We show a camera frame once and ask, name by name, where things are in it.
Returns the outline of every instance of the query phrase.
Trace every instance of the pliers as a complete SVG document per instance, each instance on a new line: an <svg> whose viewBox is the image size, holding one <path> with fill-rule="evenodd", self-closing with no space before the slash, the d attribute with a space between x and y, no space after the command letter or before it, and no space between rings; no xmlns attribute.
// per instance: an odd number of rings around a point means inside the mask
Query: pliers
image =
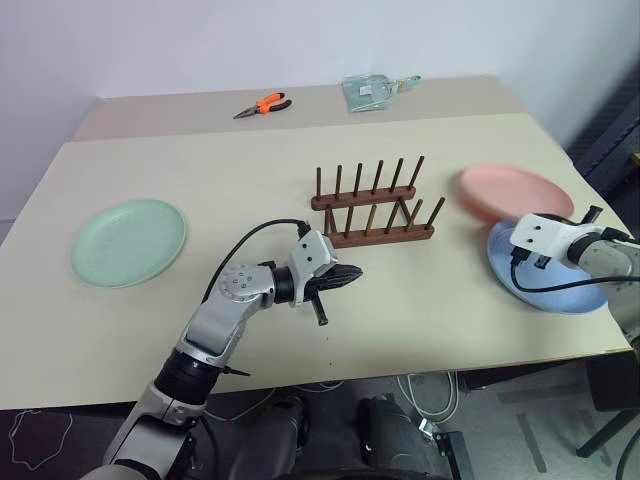
<svg viewBox="0 0 640 480"><path fill-rule="evenodd" d="M289 105L291 105L291 100L285 100L282 103L271 105L273 102L280 100L281 98L284 98L284 93L273 93L268 97L263 98L262 100L258 100L255 105L252 105L251 107L241 111L233 118L244 118L255 115L256 113L269 113L277 112L278 110L284 110Z"/></svg>

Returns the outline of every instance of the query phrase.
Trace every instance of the table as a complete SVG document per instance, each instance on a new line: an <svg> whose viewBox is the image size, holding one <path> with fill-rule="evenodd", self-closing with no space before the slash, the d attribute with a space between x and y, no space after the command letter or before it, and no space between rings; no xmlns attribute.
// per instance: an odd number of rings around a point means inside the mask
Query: table
<svg viewBox="0 0 640 480"><path fill-rule="evenodd" d="M404 157L399 184L406 184L419 155L426 156L415 184L416 199L425 202L421 215L426 218L441 195L448 198L433 238L339 250L340 261L358 265L364 275L322 296L329 324L317 325L311 305L259 312L231 358L232 367L252 375L224 376L216 391L629 349L606 307L579 316L545 313L506 291L485 256L489 226L453 197L461 169L500 163L560 185L574 200L574 220L590 204L606 207L495 79L427 81L399 95L389 110L362 116L346 113L337 86L286 91L295 108L249 123L228 118L268 91L116 99L94 108L0 247L0 408L137 399L218 263L244 233L279 217L308 219L322 228L322 213L310 208L316 167L322 167L328 190L336 165L343 165L346 186L363 162L366 188L379 159L387 160L380 185L388 185L395 161ZM182 253L138 286L84 285L68 259L82 224L142 197L167 201L184 214ZM378 209L378 226L388 207ZM343 224L344 212L337 213ZM352 228L363 225L367 213L356 209ZM608 207L599 221L623 228ZM265 230L234 263L281 264L295 242L294 228Z"/></svg>

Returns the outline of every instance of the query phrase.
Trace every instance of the white wall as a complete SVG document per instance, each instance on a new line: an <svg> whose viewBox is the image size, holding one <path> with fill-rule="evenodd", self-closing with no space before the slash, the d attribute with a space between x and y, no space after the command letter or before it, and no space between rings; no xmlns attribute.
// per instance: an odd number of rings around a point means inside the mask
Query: white wall
<svg viewBox="0 0 640 480"><path fill-rule="evenodd" d="M567 145L640 54L637 0L2 0L0 219L92 97L495 74Z"/></svg>

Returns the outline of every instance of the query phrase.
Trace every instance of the white cable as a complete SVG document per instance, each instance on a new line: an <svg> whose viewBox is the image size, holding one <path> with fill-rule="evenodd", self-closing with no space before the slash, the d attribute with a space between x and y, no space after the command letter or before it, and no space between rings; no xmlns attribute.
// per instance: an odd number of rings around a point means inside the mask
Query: white cable
<svg viewBox="0 0 640 480"><path fill-rule="evenodd" d="M266 397L264 397L262 400L260 400L259 402L254 403L251 407L247 408L245 411L240 412L239 414L231 417L231 418L224 418L224 417L218 417L217 415L214 415L211 412L208 412L207 410L204 411L204 414L207 417L211 417L214 420L218 420L220 422L235 422L236 420L241 419L242 417L244 417L245 415L247 415L248 413L254 411L256 408L258 408L260 405L262 405L264 402L266 402L267 400L269 400L273 394L276 393L276 389L272 388L271 391L267 394Z"/></svg>
<svg viewBox="0 0 640 480"><path fill-rule="evenodd" d="M410 394L407 394L407 392L405 391L402 382L400 380L400 376L396 377L396 381L398 382L398 387L400 387L400 391L402 392L402 395L404 396L404 398L407 400L407 402L409 403L409 405L411 405L413 408L416 409L416 411L418 412L418 414L422 417L425 418L427 420L429 420L431 423L435 424L435 425L439 425L441 423L444 423L448 420L450 420L453 415L456 413L456 411L458 410L458 404L460 401L460 391L458 388L458 373L456 372L454 375L452 375L450 372L447 374L447 377L449 379L449 401L447 402L447 406L442 409L439 412L429 412L427 410L424 410L423 408L421 408L418 403L415 400L415 396L413 395L413 386L411 384L411 377L415 376L414 374L410 374L407 375L407 383L409 385L409 392ZM430 417L437 417L438 415L443 415L445 413L447 413L447 411L449 411L449 409L451 408L451 404L454 404L453 406L453 410L451 410L451 412L443 419L434 421L432 418Z"/></svg>
<svg viewBox="0 0 640 480"><path fill-rule="evenodd" d="M58 447L58 449L54 453L52 453L51 455L46 457L44 460L42 460L40 463L38 463L34 467L28 461L26 461L26 460L16 460L16 457L15 457L15 455L16 455L16 445L14 443L14 437L17 435L18 430L20 429L20 425L22 424L22 419L24 418L24 416L27 413L30 414L30 415L37 415L37 414L40 413L40 410L23 410L22 412L16 413L16 416L13 419L13 425L9 429L9 433L7 434L7 437L9 438L9 443L11 444L11 463L15 463L17 465L24 465L25 467L27 467L27 469L30 472L34 472L38 468L40 468L43 464L48 462L49 460L51 460L51 459L57 457L58 455L60 455L60 453L62 452L62 449L64 448L64 441L67 438L67 434L69 433L69 430L71 430L71 426L73 425L73 416L71 414L68 414L69 415L69 425L67 425L67 428L65 429L64 433L62 434L62 440L60 440L60 446Z"/></svg>
<svg viewBox="0 0 640 480"><path fill-rule="evenodd" d="M313 389L311 389L311 388L300 387L300 386L298 386L298 385L296 385L296 386L295 386L295 387L293 387L293 388L295 388L296 390L300 390L300 391L302 391L302 392L307 392L307 393L327 393L327 392L330 392L330 391L332 391L332 390L335 390L336 388L341 387L343 383L344 383L343 381L338 382L338 383L336 383L335 385L325 385L324 383L319 383L318 385L320 385L321 387L323 387L323 389L322 389L322 390L313 390Z"/></svg>

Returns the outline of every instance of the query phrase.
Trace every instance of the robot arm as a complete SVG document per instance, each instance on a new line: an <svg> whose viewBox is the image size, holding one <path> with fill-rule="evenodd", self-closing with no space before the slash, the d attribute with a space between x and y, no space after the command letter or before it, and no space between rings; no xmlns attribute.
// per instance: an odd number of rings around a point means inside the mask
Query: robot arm
<svg viewBox="0 0 640 480"><path fill-rule="evenodd" d="M320 232L307 227L302 235L286 267L266 262L222 272L114 437L104 465L154 479L184 471L195 448L189 430L203 414L218 375L247 375L227 366L247 320L274 303L290 302L294 307L312 301L319 323L326 323L318 291L346 285L362 270L337 265L331 241ZM110 478L111 471L101 467L84 479Z"/></svg>
<svg viewBox="0 0 640 480"><path fill-rule="evenodd" d="M546 265L545 258L554 258L565 266L579 267L594 278L627 278L598 285L609 300L611 315L631 342L640 336L640 245L615 241L628 239L623 232L593 223L576 225L534 214L522 217L511 235L511 243L520 252L542 256L543 261L536 262L539 268Z"/></svg>

